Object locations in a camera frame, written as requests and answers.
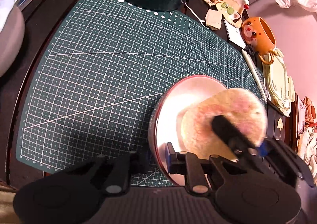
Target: orange cup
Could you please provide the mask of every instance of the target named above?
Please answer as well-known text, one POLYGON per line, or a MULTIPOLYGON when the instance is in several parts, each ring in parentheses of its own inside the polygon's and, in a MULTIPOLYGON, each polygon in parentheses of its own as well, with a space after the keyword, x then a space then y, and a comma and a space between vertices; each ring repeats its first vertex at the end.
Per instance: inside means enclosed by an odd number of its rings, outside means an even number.
POLYGON ((264 64, 272 64, 276 52, 275 37, 268 24, 261 17, 250 17, 242 23, 242 36, 247 44, 250 44, 259 52, 259 58, 264 64), (265 61, 263 56, 270 54, 271 60, 265 61))

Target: pink wall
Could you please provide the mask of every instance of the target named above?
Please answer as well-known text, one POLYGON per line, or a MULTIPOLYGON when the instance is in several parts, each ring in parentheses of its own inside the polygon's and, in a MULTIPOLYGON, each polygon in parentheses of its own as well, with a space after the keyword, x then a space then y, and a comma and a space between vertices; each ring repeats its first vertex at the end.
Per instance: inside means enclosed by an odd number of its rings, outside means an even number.
POLYGON ((317 106, 317 13, 295 6, 280 8, 275 0, 257 0, 248 13, 268 23, 284 54, 295 92, 301 99, 308 96, 317 106))

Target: ribbed black surface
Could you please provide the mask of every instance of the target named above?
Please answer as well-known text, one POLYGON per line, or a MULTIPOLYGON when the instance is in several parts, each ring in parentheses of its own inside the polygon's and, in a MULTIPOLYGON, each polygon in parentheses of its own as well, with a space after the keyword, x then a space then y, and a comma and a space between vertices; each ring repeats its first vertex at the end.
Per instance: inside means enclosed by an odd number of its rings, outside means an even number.
POLYGON ((206 198, 183 187, 132 187, 121 197, 106 199, 86 224, 225 224, 206 198))

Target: tortilla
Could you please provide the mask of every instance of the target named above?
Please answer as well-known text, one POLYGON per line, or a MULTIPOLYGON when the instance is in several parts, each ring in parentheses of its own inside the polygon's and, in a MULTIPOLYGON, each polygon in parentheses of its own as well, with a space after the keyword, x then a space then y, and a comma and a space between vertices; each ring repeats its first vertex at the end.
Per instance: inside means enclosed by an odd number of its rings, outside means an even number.
POLYGON ((208 159, 217 154, 229 160, 236 157, 212 131, 214 116, 224 115, 256 147, 264 140, 267 117, 264 106, 250 91, 232 88, 190 107, 181 123, 184 146, 198 158, 208 159))

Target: dark table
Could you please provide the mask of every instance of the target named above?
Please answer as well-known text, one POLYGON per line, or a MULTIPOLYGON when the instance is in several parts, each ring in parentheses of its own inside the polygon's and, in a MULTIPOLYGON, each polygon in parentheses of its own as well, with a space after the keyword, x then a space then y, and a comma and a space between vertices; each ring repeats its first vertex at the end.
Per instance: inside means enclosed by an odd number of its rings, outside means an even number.
MULTIPOLYGON (((21 51, 8 72, 0 78, 0 179, 16 188, 20 188, 45 175, 42 171, 25 165, 15 158, 17 137, 13 134, 16 133, 14 131, 19 125, 19 112, 21 112, 24 105, 28 80, 31 81, 32 79, 32 74, 27 75, 30 73, 28 69, 37 64, 50 36, 54 34, 59 23, 76 1, 33 0, 23 10, 26 35, 21 51)), ((203 0, 187 0, 187 2, 199 18, 205 19, 209 6, 203 0)), ((198 21, 185 7, 182 6, 179 10, 198 21)), ((240 50, 237 45, 229 41, 224 22, 221 22, 221 29, 214 32, 240 50)), ((280 137, 281 135, 283 139, 284 130, 280 134, 277 129, 277 121, 281 115, 269 105, 266 105, 266 109, 268 117, 267 135, 271 137, 280 137)))

